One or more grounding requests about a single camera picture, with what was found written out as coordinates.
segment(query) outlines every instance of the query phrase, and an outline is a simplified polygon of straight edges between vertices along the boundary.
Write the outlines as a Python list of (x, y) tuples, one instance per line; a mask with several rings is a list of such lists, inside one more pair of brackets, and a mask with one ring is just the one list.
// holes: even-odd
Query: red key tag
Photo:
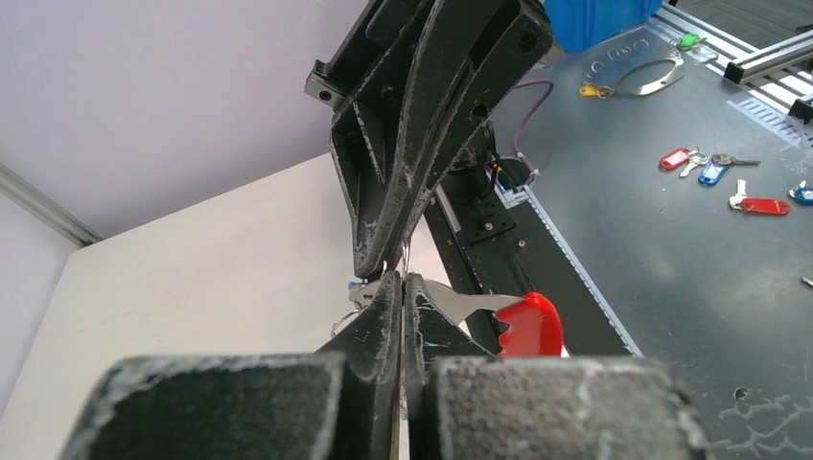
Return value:
[(790, 203), (781, 199), (742, 198), (739, 206), (746, 213), (768, 214), (771, 216), (786, 216), (790, 213)]
[(661, 162), (659, 164), (661, 165), (661, 168), (667, 171), (672, 171), (688, 161), (688, 155), (690, 153), (691, 150), (681, 147), (668, 153), (664, 158), (661, 158)]

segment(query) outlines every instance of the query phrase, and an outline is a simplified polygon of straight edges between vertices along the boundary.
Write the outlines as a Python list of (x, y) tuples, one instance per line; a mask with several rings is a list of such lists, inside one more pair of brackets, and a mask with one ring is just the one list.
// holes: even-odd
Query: wire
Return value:
[(534, 179), (536, 179), (539, 176), (539, 170), (534, 168), (534, 166), (533, 166), (533, 164), (531, 164), (530, 160), (528, 160), (528, 158), (523, 154), (523, 151), (520, 150), (520, 136), (523, 134), (523, 130), (525, 129), (525, 125), (528, 124), (528, 121), (531, 119), (533, 114), (536, 113), (536, 111), (539, 109), (539, 107), (542, 106), (542, 104), (545, 102), (547, 97), (550, 96), (550, 93), (553, 91), (553, 80), (550, 80), (550, 79), (536, 79), (536, 80), (520, 81), (519, 83), (517, 83), (516, 86), (514, 86), (514, 89), (520, 89), (520, 88), (525, 88), (527, 86), (532, 86), (532, 85), (535, 85), (535, 84), (546, 84), (547, 89), (545, 90), (545, 93), (542, 95), (542, 97), (539, 98), (539, 101), (537, 101), (531, 107), (531, 109), (528, 110), (528, 113), (525, 114), (525, 117), (520, 122), (520, 125), (517, 126), (517, 131), (514, 132), (514, 152), (517, 153), (517, 157), (520, 158), (520, 160), (523, 161), (523, 164), (525, 164), (525, 166), (531, 172), (530, 176), (528, 177), (528, 180), (525, 181), (524, 185), (532, 184)]
[(493, 163), (491, 165), (491, 182), (489, 183), (488, 188), (486, 188), (485, 191), (478, 198), (483, 199), (486, 196), (488, 196), (488, 194), (490, 194), (491, 191), (494, 190), (494, 187), (496, 185), (497, 185), (497, 163)]

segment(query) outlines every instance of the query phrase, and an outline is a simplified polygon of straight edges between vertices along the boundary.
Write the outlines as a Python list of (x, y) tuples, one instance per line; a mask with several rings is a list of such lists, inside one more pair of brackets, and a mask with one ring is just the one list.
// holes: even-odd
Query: metal key ring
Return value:
[(613, 93), (615, 93), (615, 91), (610, 86), (602, 86), (600, 89), (595, 91), (595, 96), (598, 99), (607, 99), (610, 96), (613, 96)]
[(689, 158), (697, 158), (698, 165), (705, 165), (708, 163), (708, 157), (701, 153), (699, 150), (692, 151), (688, 155)]

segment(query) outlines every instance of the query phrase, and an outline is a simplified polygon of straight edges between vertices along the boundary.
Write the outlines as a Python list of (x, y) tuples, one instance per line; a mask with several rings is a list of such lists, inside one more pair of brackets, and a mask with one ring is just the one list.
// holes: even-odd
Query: metal key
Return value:
[(701, 152), (695, 150), (688, 155), (688, 164), (684, 168), (683, 172), (681, 172), (681, 178), (688, 176), (691, 173), (691, 170), (697, 168), (698, 166), (703, 166), (708, 163), (708, 157), (703, 155)]
[(745, 197), (745, 180), (737, 179), (737, 192), (734, 196), (729, 198), (729, 206), (733, 209), (742, 210), (742, 206), (740, 206), (739, 203), (741, 203)]
[(719, 166), (759, 166), (759, 160), (741, 160), (726, 153), (717, 153), (711, 156), (711, 161)]

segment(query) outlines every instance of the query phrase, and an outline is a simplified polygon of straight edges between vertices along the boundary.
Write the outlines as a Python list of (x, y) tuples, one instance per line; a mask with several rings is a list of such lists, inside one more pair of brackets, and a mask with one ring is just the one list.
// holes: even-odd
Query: metal table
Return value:
[[(813, 208), (749, 216), (728, 198), (743, 178), (749, 196), (790, 200), (792, 185), (813, 179), (813, 149), (780, 112), (690, 58), (682, 80), (649, 97), (579, 95), (608, 50), (665, 45), (655, 30), (528, 76), (556, 82), (520, 141), (542, 173), (533, 192), (641, 352), (683, 378), (720, 458), (810, 458), (813, 289), (800, 277), (813, 274)], [(492, 117), (501, 151), (535, 101), (520, 91)], [(687, 144), (762, 165), (733, 167), (711, 188), (697, 182), (702, 168), (686, 179), (659, 171)]]

